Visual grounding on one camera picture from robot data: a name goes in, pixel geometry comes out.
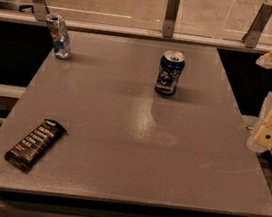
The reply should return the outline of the blue pepsi can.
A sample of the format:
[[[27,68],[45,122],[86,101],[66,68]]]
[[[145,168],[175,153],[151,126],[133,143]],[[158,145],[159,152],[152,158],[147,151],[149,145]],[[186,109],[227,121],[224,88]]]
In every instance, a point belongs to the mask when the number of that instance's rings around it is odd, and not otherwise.
[[[155,90],[160,95],[171,96],[176,93],[178,80],[184,70],[185,56],[176,50],[165,51],[161,56]]]

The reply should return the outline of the silver red bull can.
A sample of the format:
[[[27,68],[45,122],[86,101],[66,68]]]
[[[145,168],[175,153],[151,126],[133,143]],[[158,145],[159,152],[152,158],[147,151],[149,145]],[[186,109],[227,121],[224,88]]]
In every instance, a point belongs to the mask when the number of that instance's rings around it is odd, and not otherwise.
[[[71,57],[70,39],[63,16],[51,13],[47,15],[45,20],[52,38],[56,58],[62,60]]]

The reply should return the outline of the black rxbar chocolate bar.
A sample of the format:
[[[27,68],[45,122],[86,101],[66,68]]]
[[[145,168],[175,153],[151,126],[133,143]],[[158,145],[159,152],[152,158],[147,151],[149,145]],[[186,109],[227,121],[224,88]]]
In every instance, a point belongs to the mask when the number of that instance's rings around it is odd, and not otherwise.
[[[27,173],[65,133],[66,130],[61,124],[46,119],[5,153],[4,158],[17,169]]]

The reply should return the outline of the right metal bracket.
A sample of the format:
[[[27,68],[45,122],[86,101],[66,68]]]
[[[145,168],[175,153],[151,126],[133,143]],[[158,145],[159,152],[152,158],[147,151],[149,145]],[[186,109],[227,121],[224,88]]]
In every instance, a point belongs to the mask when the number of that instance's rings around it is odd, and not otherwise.
[[[247,33],[242,38],[242,43],[248,48],[255,48],[260,36],[272,16],[272,4],[263,3],[255,16]]]

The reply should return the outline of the middle metal bracket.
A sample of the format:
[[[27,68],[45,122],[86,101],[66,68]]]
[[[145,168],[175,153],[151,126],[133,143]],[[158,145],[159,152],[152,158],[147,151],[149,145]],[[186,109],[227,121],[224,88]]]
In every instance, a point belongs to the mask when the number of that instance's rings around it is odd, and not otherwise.
[[[163,22],[163,36],[171,38],[174,34],[175,22],[178,15],[178,8],[180,7],[180,0],[167,0],[165,21]]]

